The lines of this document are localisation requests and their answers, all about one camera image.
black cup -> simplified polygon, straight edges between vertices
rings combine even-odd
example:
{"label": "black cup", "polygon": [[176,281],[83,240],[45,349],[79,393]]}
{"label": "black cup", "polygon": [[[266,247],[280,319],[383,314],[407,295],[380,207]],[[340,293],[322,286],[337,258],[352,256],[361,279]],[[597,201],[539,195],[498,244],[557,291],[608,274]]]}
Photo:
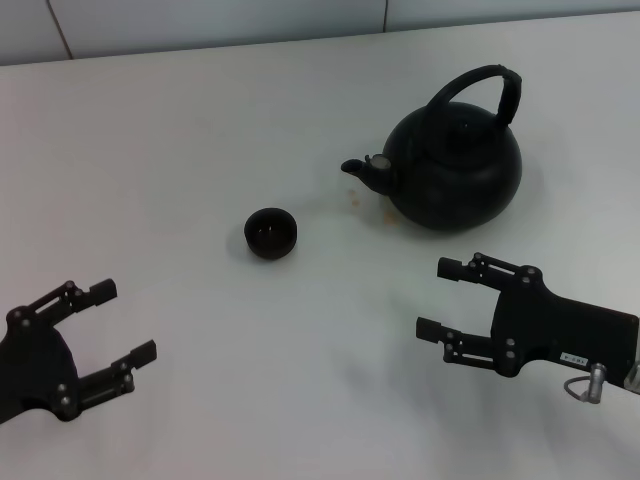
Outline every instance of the black cup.
{"label": "black cup", "polygon": [[280,208],[263,208],[245,223],[244,237],[257,256],[277,260],[293,249],[298,238],[298,227],[289,212]]}

kettle spout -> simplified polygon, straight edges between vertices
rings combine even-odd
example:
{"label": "kettle spout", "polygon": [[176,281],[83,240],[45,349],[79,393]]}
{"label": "kettle spout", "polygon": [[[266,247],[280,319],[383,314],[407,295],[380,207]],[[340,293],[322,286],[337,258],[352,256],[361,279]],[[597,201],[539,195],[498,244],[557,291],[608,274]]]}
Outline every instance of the kettle spout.
{"label": "kettle spout", "polygon": [[380,195],[390,195],[394,190],[391,162],[382,155],[374,155],[365,161],[347,160],[342,164],[342,171],[360,179],[367,187]]}

white wall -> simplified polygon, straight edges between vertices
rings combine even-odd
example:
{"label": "white wall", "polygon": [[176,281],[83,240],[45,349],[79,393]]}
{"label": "white wall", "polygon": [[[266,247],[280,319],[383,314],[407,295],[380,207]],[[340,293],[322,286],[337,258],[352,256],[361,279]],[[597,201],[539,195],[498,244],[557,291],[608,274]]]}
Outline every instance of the white wall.
{"label": "white wall", "polygon": [[[382,31],[385,0],[51,0],[76,58]],[[389,0],[387,30],[640,9],[640,0]],[[46,0],[0,0],[0,65],[67,58]]]}
{"label": "white wall", "polygon": [[66,58],[45,0],[0,0],[0,65]]}
{"label": "white wall", "polygon": [[640,10],[640,0],[390,0],[387,31]]}
{"label": "white wall", "polygon": [[77,58],[382,32],[385,0],[52,0]]}

black kettle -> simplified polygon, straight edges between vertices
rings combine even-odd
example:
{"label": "black kettle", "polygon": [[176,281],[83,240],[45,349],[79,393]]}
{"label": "black kettle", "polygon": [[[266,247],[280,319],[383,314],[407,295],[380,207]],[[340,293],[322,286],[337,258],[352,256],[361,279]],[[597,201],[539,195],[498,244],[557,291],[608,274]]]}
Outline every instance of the black kettle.
{"label": "black kettle", "polygon": [[[500,76],[498,113],[451,102],[468,86]],[[477,68],[445,86],[391,132],[381,155],[348,160],[342,171],[388,195],[410,220],[434,230],[485,223],[514,197],[522,176],[520,149],[508,125],[522,79],[501,65]]]}

label sticker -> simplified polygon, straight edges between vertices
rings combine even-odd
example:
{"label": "label sticker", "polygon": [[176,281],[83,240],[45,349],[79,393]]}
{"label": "label sticker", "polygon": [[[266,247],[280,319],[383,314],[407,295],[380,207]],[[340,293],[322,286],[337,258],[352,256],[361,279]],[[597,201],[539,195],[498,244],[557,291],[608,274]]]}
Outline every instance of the label sticker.
{"label": "label sticker", "polygon": [[587,363],[589,363],[589,360],[586,358],[564,352],[562,352],[562,355],[560,355],[560,360],[562,360],[563,362],[575,363],[576,365],[582,365],[583,367],[586,367]]}

